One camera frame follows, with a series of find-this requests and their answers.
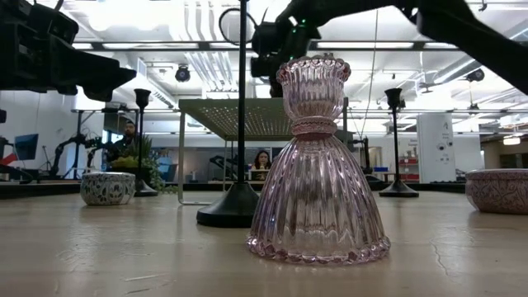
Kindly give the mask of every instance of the pink patterned bowl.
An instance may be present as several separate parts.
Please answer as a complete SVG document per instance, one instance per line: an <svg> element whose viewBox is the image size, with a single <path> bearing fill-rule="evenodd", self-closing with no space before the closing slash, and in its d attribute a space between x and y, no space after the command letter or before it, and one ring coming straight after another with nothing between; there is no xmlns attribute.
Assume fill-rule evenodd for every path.
<svg viewBox="0 0 528 297"><path fill-rule="evenodd" d="M465 194L475 209L528 215L528 169L477 170L465 178Z"/></svg>

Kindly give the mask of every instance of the wooden table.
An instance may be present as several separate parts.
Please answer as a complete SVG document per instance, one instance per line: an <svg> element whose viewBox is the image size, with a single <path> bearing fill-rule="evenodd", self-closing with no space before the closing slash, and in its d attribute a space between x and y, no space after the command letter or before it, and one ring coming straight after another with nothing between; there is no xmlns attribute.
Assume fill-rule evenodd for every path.
<svg viewBox="0 0 528 297"><path fill-rule="evenodd" d="M264 185L265 181L246 181L250 185ZM233 185L233 181L208 181L210 185Z"/></svg>
<svg viewBox="0 0 528 297"><path fill-rule="evenodd" d="M378 199L389 258L335 268L255 257L246 229L196 225L198 207L175 196L96 208L76 195L0 200L0 296L528 295L528 216L480 214L462 195L420 194Z"/></svg>

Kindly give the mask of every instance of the scalloped rim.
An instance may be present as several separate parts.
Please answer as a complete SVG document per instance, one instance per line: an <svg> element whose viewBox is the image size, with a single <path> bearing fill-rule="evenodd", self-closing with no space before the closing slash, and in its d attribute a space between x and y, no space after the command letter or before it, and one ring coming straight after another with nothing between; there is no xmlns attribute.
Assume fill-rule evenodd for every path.
<svg viewBox="0 0 528 297"><path fill-rule="evenodd" d="M284 249L275 250L271 243L263 243L255 236L249 236L246 240L250 252L270 260L289 262L294 264L324 264L324 265L355 265L378 261L389 255L391 242L384 236L377 243L367 244L362 248L351 249L347 256L319 257L317 255L305 255L302 253L290 253Z"/></svg>
<svg viewBox="0 0 528 297"><path fill-rule="evenodd" d="M345 62L343 59L336 59L333 57L332 54L317 54L313 57L304 56L298 59L292 59L291 61L287 63L283 63L279 70L277 71L276 77L277 81L279 83L283 82L282 77L285 76L285 73L291 72L291 69L294 66L300 66L305 67L307 64L326 64L327 66L335 66L336 64L339 64L339 67L343 67L343 82L347 81L350 77L351 70L350 70L350 64Z"/></svg>

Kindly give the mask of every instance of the man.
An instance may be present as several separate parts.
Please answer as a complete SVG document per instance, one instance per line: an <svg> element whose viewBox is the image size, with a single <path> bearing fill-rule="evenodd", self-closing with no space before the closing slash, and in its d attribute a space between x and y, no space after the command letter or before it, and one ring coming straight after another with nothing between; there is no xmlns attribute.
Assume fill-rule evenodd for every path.
<svg viewBox="0 0 528 297"><path fill-rule="evenodd" d="M118 140L114 143L115 151L111 154L110 160L113 161L116 160L118 157L126 157L124 155L126 149L130 145L135 145L139 139L141 138L139 137L139 134L135 131L134 122L128 120L125 126L125 135L123 136L123 139Z"/></svg>

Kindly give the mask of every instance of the pink glass vase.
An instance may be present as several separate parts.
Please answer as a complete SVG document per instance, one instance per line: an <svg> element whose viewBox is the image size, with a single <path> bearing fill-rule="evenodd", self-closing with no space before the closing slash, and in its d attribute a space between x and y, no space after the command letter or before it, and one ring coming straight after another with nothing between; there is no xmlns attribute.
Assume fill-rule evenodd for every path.
<svg viewBox="0 0 528 297"><path fill-rule="evenodd" d="M331 55L283 64L277 75L294 139L274 160L247 245L287 262L357 264L384 257L390 241L369 184L333 134L350 66Z"/></svg>

